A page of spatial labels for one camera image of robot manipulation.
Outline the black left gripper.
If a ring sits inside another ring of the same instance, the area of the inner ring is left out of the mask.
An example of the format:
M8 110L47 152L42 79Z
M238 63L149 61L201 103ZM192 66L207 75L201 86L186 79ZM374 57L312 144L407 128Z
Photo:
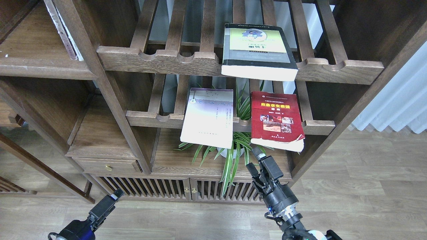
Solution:
M115 209L115 203L123 194L123 190L118 188L113 194L106 195L90 210L87 220L73 220L60 233L49 233L48 239L54 236L56 240L94 240L94 232Z

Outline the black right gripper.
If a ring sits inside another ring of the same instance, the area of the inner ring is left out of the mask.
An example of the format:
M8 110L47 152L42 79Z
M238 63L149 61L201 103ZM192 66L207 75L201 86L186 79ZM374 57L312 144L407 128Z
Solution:
M258 159L260 172L253 163L246 165L252 175L252 183L257 190L264 190L266 185L276 184L270 193L262 193L262 198L268 208L264 217L276 222L281 222L282 227L292 227L300 222L302 215L295 207L299 200L288 185L280 184L283 172L272 156L266 156L259 147L252 149L252 153Z

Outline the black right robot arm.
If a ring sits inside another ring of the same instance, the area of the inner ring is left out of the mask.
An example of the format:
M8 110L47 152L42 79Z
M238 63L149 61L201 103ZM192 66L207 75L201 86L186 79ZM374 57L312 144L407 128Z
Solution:
M318 230L307 230L300 221L295 206L299 202L287 184L281 184L283 173L272 156L266 156L258 147L252 149L260 166L258 171L253 163L247 164L252 175L252 184L258 190L268 208L265 218L274 220L283 232L283 240L340 240L332 230L322 234Z

